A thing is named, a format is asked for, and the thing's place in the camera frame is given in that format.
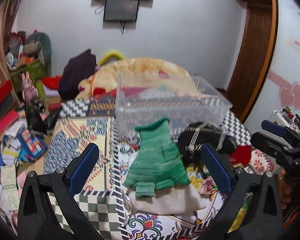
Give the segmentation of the right hand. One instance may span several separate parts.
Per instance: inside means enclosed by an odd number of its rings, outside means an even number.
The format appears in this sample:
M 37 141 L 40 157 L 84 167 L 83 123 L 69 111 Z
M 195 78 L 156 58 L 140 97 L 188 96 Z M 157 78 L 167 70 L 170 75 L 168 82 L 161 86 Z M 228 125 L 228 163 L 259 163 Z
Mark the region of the right hand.
M 281 180 L 279 183 L 279 195 L 281 199 L 281 209 L 285 209 L 287 207 L 287 204 L 291 201 L 291 186 L 288 185 L 285 181 L 285 175 L 286 171 L 282 170 L 281 172 Z

